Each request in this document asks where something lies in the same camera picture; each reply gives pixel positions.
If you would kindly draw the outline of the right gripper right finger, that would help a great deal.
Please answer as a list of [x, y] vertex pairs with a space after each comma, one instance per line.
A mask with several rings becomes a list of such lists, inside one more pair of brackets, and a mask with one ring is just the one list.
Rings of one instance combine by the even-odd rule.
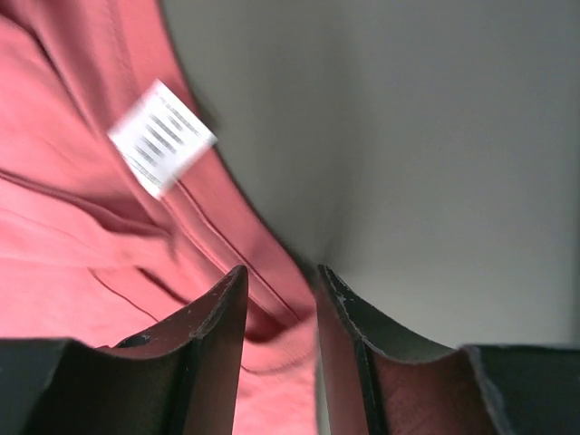
[[334, 434], [576, 434], [579, 352], [449, 348], [399, 324], [330, 267], [316, 292]]

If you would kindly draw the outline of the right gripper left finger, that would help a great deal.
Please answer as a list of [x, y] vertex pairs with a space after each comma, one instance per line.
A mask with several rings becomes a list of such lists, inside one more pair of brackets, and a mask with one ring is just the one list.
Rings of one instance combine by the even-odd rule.
[[207, 293], [119, 344], [1, 342], [4, 434], [228, 434], [233, 430], [248, 277]]

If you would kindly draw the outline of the pink t shirt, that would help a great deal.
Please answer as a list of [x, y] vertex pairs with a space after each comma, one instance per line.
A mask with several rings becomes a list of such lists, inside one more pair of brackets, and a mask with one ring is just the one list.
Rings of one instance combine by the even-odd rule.
[[243, 265], [233, 431], [314, 434], [315, 303], [294, 261], [214, 150], [157, 199], [108, 138], [157, 81], [194, 110], [154, 1], [1, 4], [1, 334], [113, 344]]

